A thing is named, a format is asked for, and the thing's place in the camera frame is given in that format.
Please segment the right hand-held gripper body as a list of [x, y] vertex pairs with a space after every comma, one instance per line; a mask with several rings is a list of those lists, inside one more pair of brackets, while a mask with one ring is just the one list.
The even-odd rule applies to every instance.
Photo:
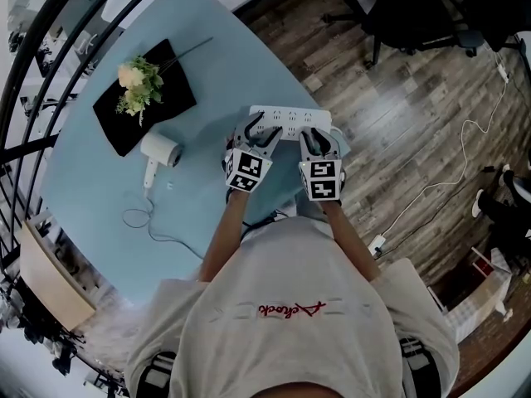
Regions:
[[338, 151], [323, 155], [301, 153], [300, 176], [310, 201], [338, 201], [346, 175]]

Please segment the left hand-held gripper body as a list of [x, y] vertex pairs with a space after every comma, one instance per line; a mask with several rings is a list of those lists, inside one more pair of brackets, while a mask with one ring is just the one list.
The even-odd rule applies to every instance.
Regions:
[[227, 141], [224, 157], [226, 185], [241, 192], [253, 192], [272, 166], [273, 143]]

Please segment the white power strip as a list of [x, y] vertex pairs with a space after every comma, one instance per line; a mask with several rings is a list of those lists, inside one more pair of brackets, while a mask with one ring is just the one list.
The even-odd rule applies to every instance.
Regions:
[[253, 105], [250, 115], [263, 113], [262, 118], [251, 130], [251, 136], [266, 136], [269, 130], [282, 128], [280, 138], [286, 141], [298, 141], [300, 130], [304, 127], [317, 128], [330, 133], [332, 129], [331, 113], [322, 109], [301, 109], [281, 106]]

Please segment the person's left forearm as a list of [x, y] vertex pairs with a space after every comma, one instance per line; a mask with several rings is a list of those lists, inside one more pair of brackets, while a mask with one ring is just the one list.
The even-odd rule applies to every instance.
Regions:
[[249, 193], [238, 190], [229, 195], [199, 270], [199, 281], [211, 282], [240, 247], [241, 227], [249, 196]]

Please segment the person's right forearm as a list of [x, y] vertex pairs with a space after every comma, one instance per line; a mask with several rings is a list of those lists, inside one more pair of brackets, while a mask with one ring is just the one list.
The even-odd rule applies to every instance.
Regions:
[[381, 270], [342, 207], [337, 201], [322, 201], [320, 206], [327, 216], [335, 242], [349, 261], [368, 282], [375, 280]]

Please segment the white hair dryer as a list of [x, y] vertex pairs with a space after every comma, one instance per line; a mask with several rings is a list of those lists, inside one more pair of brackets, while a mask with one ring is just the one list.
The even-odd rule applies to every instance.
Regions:
[[182, 147], [159, 133], [146, 133], [140, 142], [140, 151], [148, 159], [144, 174], [146, 191], [153, 186], [159, 165], [175, 167], [182, 156]]

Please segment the black cloth mat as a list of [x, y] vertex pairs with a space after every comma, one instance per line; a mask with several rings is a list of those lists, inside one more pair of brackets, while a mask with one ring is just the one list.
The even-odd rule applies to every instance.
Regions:
[[[162, 51], [162, 46], [157, 44], [145, 55], [150, 63], [158, 64], [169, 59], [169, 51]], [[117, 114], [115, 107], [119, 97], [125, 92], [116, 80], [93, 104], [96, 117], [100, 122], [105, 137], [110, 142], [116, 153], [124, 157], [140, 142], [143, 136], [157, 123], [172, 119], [186, 110], [175, 106], [180, 90], [175, 80], [178, 68], [163, 74], [165, 86], [163, 87], [163, 104], [152, 102], [144, 112], [144, 129], [139, 127], [138, 117], [129, 114]]]

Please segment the cream artificial flower bouquet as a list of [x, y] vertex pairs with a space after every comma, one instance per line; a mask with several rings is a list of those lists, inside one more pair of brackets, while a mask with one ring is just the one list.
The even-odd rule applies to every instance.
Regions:
[[139, 127], [144, 129], [144, 112], [152, 102], [159, 105], [163, 104], [163, 87], [165, 86], [163, 74], [171, 71], [174, 67], [178, 68], [175, 80], [180, 90], [175, 106], [183, 110], [193, 107], [197, 101], [193, 96], [186, 76], [183, 74], [183, 68], [180, 66], [179, 60], [211, 40], [212, 37], [208, 37], [179, 55], [173, 53], [168, 40], [163, 40], [160, 45], [163, 52], [169, 51], [171, 56], [169, 59], [154, 64], [150, 63], [145, 56], [137, 55], [135, 58], [119, 65], [118, 82], [119, 86], [125, 89], [125, 92], [119, 97], [115, 112], [138, 117]]

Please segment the black office chair with headrest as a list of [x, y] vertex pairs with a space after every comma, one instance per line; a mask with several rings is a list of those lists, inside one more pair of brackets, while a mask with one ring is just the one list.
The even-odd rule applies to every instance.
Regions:
[[418, 51], [458, 46], [467, 56], [477, 55], [485, 39], [465, 21], [452, 19], [442, 0], [343, 0], [350, 11], [326, 13], [323, 22], [356, 22], [373, 37], [373, 56], [367, 68], [379, 61], [381, 46], [410, 56]]

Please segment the person's white t-shirt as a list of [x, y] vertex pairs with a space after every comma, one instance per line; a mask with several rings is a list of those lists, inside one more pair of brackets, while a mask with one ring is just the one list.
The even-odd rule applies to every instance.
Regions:
[[368, 282], [303, 217], [251, 233], [211, 282], [165, 279], [124, 371], [131, 398], [251, 398], [309, 383], [343, 398], [446, 398], [455, 335], [410, 260]]

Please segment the small white extension socket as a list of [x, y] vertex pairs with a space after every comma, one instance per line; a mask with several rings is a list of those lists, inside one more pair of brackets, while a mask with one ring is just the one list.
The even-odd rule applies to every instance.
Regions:
[[500, 56], [498, 53], [495, 53], [494, 54], [494, 58], [495, 58], [495, 62], [496, 62], [496, 65], [497, 65], [497, 71], [499, 72], [499, 75], [503, 79], [504, 83], [508, 84], [509, 83], [509, 75], [507, 73], [507, 70], [505, 69], [504, 61], [503, 61], [502, 56]]

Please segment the cardboard box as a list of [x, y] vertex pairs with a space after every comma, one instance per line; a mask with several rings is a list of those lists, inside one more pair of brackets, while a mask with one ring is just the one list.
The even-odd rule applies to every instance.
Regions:
[[464, 341], [494, 311], [504, 317], [512, 315], [504, 306], [513, 276], [504, 255], [497, 248], [487, 255], [471, 250], [473, 260], [461, 261], [428, 287], [457, 342]]

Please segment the light wooden board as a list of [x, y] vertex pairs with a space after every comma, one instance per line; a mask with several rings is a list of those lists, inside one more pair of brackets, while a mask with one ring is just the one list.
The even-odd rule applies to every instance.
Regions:
[[19, 234], [20, 275], [27, 287], [67, 331], [95, 314], [89, 294], [56, 258], [37, 228], [25, 221]]

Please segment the black metal railing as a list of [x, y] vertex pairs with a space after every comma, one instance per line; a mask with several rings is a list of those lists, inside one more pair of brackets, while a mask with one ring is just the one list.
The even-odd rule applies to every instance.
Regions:
[[100, 51], [100, 48], [105, 46], [110, 37], [114, 35], [114, 31], [119, 27], [119, 23], [143, 0], [129, 0], [128, 4], [112, 19], [112, 22], [103, 32], [99, 34], [98, 41], [92, 46], [85, 59], [78, 65], [64, 86], [61, 97], [57, 100], [53, 115], [46, 126], [44, 135], [39, 139], [30, 140], [34, 123], [41, 112], [43, 101], [62, 62], [65, 60], [68, 52], [73, 49], [74, 42], [79, 38], [82, 30], [108, 0], [95, 0], [91, 4], [76, 24], [72, 35], [66, 39], [65, 44], [60, 48], [56, 59], [51, 64], [51, 68], [41, 83], [37, 97], [33, 100], [32, 111], [26, 123], [22, 141], [17, 146], [7, 148], [8, 130], [10, 129], [17, 97], [30, 68], [31, 58], [36, 55], [52, 23], [61, 14], [62, 9], [69, 1], [47, 0], [45, 2], [20, 45], [0, 98], [0, 192], [6, 199], [7, 206], [10, 209], [9, 218], [6, 218], [2, 210], [0, 210], [0, 221], [3, 222], [8, 233], [6, 237], [0, 235], [0, 272], [2, 273], [5, 271], [3, 264], [5, 261], [11, 263], [20, 256], [20, 244], [15, 237], [15, 227], [20, 226], [33, 213], [31, 203], [41, 161], [44, 158], [45, 151], [48, 148], [53, 148], [56, 143], [58, 135], [54, 134], [52, 130], [55, 128], [61, 111], [66, 106], [69, 95], [85, 73], [86, 68], [95, 61], [95, 57]]

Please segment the white wall adapter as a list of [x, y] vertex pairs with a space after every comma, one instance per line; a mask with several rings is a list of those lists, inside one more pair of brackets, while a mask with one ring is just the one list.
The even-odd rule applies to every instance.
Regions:
[[383, 235], [376, 235], [373, 240], [370, 242], [368, 249], [372, 257], [377, 260], [382, 255], [382, 247], [386, 242], [386, 238]]

